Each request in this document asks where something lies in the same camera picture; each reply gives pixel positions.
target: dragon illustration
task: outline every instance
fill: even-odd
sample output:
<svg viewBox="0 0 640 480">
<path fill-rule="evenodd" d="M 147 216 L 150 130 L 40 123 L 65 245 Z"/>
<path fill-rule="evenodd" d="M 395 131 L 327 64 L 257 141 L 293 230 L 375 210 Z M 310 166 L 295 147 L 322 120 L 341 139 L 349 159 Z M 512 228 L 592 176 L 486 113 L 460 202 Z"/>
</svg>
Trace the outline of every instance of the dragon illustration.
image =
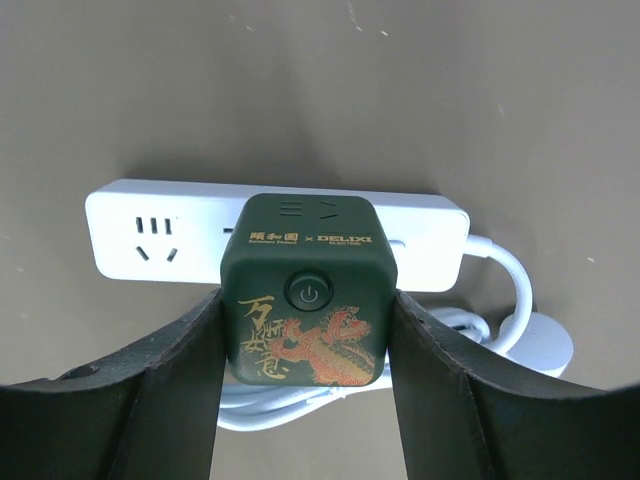
<svg viewBox="0 0 640 480">
<path fill-rule="evenodd" d="M 300 330 L 300 319 L 289 318 L 282 336 L 270 341 L 274 357 L 288 362 L 309 362 L 314 381 L 323 385 L 362 386 L 373 379 L 375 358 L 358 345 L 371 325 L 356 317 L 358 307 L 333 310 L 322 325 L 306 332 Z M 285 342 L 293 343 L 287 348 Z"/>
</svg>

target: electrical outlet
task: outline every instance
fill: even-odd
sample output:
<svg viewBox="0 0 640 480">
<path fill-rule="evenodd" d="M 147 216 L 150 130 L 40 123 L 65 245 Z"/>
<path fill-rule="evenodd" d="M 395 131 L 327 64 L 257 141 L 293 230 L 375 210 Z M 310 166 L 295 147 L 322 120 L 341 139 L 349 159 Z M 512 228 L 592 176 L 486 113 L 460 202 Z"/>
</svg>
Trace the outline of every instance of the electrical outlet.
<svg viewBox="0 0 640 480">
<path fill-rule="evenodd" d="M 120 280 L 218 284 L 245 202 L 268 192 L 366 198 L 393 250 L 398 288 L 442 292 L 458 278 L 469 216 L 442 196 L 129 179 L 87 197 L 96 265 Z"/>
</svg>

